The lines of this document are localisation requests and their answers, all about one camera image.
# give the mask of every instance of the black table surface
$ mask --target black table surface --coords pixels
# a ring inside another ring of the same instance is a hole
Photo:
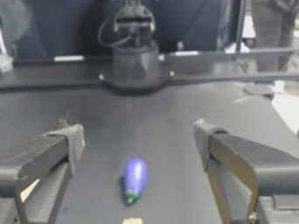
[[[140,217],[144,224],[220,224],[193,122],[201,118],[299,157],[297,139],[270,101],[245,94],[244,86],[165,87],[148,95],[120,95],[102,88],[2,92],[2,148],[54,130],[59,119],[85,128],[86,149],[55,223],[117,224]],[[125,161],[134,157],[148,163],[149,177],[141,199],[126,207],[118,179]]]

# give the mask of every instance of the metal bar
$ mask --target metal bar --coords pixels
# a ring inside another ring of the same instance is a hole
[[[236,36],[236,52],[240,52],[241,40],[242,40],[242,30],[244,30],[244,20],[246,14],[246,0],[240,0],[238,6],[238,16],[237,16],[237,36]]]
[[[264,57],[286,57],[293,53],[292,48],[266,48],[254,49],[250,52],[170,52],[160,55],[160,60],[234,60],[234,59],[253,59]]]
[[[272,81],[299,81],[299,73],[262,73],[262,74],[194,74],[194,75],[176,75],[168,83],[170,86],[192,85],[206,82],[220,81],[241,81],[241,82],[272,82]]]

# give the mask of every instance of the eggplant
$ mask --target eggplant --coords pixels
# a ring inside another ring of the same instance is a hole
[[[124,196],[125,203],[130,206],[138,199],[145,189],[146,164],[140,158],[132,158],[125,162],[124,170]]]

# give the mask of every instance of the black work surface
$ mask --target black work surface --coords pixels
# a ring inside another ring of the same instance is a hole
[[[220,224],[201,169],[192,124],[202,118],[236,135],[299,157],[297,140],[269,100],[246,95],[242,84],[166,87],[142,95],[106,89],[0,94],[0,142],[13,146],[57,128],[58,120],[81,123],[86,149],[59,207],[58,224]],[[118,178],[125,161],[148,163],[144,195],[132,207],[121,200]]]

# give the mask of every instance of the purple eggplant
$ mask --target purple eggplant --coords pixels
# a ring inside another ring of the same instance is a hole
[[[132,158],[125,163],[124,190],[125,203],[132,205],[145,189],[146,165],[140,158]]]

